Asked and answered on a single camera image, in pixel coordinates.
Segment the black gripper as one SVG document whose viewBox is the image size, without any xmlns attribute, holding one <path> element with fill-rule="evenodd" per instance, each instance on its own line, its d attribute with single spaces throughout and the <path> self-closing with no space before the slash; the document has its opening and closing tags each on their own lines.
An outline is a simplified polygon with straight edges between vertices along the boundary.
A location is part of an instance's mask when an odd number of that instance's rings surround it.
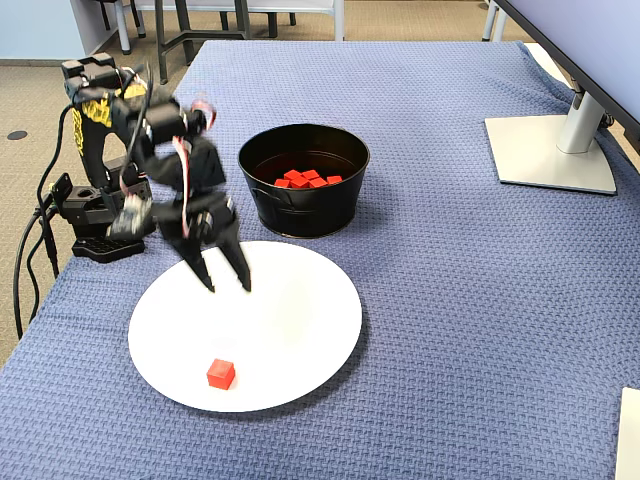
<svg viewBox="0 0 640 480">
<path fill-rule="evenodd" d="M 239 241 L 239 222 L 232 200 L 222 192 L 213 192 L 191 198 L 186 204 L 186 217 L 182 207 L 181 201 L 152 205 L 152 218 L 168 244 L 212 293 L 215 287 L 201 250 L 217 246 L 243 289 L 250 292 L 251 272 Z"/>
</svg>

